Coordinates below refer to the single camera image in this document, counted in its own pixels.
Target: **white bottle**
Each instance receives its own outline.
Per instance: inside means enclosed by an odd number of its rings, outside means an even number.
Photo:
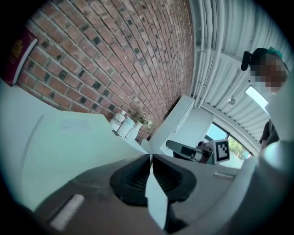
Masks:
[[[117,113],[113,119],[109,122],[110,126],[113,130],[117,131],[121,126],[122,122],[124,121],[125,111],[123,110],[121,113]]]
[[[123,124],[118,129],[118,134],[121,137],[125,137],[134,125],[135,125],[134,121],[130,119],[129,117],[126,117]]]

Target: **ceiling light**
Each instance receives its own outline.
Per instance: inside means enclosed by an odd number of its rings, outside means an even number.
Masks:
[[[259,104],[260,107],[267,113],[265,107],[267,105],[267,100],[252,86],[249,86],[245,91],[252,99],[255,100],[256,103]]]
[[[232,98],[228,99],[228,103],[230,105],[234,105],[236,103],[236,100],[232,97]]]

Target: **tree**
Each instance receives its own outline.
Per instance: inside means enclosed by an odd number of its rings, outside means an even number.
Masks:
[[[241,160],[244,161],[246,159],[246,150],[241,144],[239,144],[233,138],[229,138],[229,150],[233,152]]]

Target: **white ceiling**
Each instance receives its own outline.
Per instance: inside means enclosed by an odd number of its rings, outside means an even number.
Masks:
[[[191,6],[194,8],[192,13],[195,14],[194,30],[196,33],[197,44],[197,54],[194,65],[196,67],[195,79],[194,84],[192,85],[193,95],[200,60],[201,18],[198,0],[192,1],[193,4],[191,4]],[[209,77],[209,71],[215,56],[215,45],[219,35],[217,30],[217,17],[219,14],[218,5],[216,4],[217,1],[218,0],[211,0],[213,11],[212,51],[205,82]],[[272,46],[276,50],[281,51],[283,60],[291,71],[294,65],[293,52],[279,27],[260,6],[257,6],[250,0],[223,1],[225,7],[225,31],[222,41],[221,55],[213,78],[213,83],[204,103],[207,103],[226,114],[258,141],[269,116],[254,100],[252,100],[251,97],[244,93],[250,84],[254,87],[256,87],[256,85],[254,83],[254,78],[249,75],[249,69],[245,72],[240,70],[243,53],[246,50],[252,53],[256,48],[269,48]],[[203,59],[206,55],[207,48],[206,35],[204,7]],[[198,92],[201,92],[200,97],[202,97],[205,86],[200,91],[198,88],[195,95]],[[261,90],[259,87],[256,88],[267,100],[272,98],[270,92]],[[236,100],[234,105],[230,105],[227,102],[232,96]]]

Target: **red passport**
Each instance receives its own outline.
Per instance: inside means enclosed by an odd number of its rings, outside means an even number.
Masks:
[[[17,82],[23,64],[37,41],[26,28],[22,30],[19,39],[16,40],[11,49],[6,68],[1,77],[8,85],[12,86]]]

